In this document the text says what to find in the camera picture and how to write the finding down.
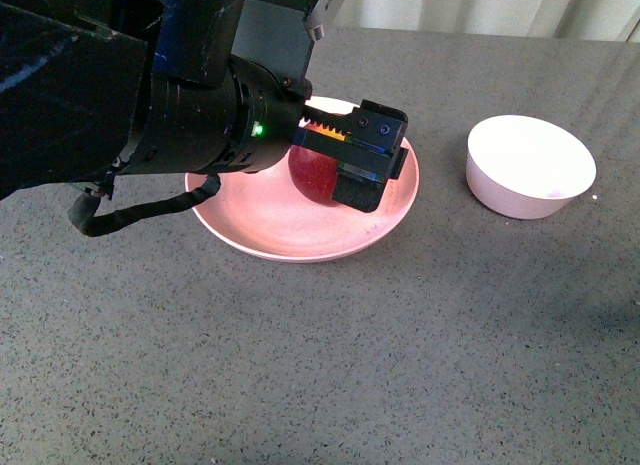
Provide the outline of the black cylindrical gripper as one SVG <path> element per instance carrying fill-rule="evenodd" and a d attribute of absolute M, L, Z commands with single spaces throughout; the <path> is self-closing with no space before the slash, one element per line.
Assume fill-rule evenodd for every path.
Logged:
<path fill-rule="evenodd" d="M 307 98 L 259 64 L 233 56 L 217 88 L 154 73 L 144 120 L 131 135 L 125 175 L 255 173 L 291 147 Z M 399 178 L 408 150 L 407 115 L 364 100 L 345 115 L 331 198 L 378 209 L 387 182 Z"/>

